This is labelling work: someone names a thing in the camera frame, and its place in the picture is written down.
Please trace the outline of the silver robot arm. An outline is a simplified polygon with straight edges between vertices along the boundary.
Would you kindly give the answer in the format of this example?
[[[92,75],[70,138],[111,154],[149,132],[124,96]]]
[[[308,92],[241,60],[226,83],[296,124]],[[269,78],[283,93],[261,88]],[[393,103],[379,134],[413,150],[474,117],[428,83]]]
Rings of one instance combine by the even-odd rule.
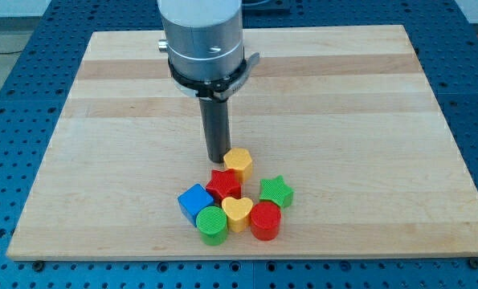
[[[241,0],[158,0],[174,80],[199,97],[227,98],[244,82]]]

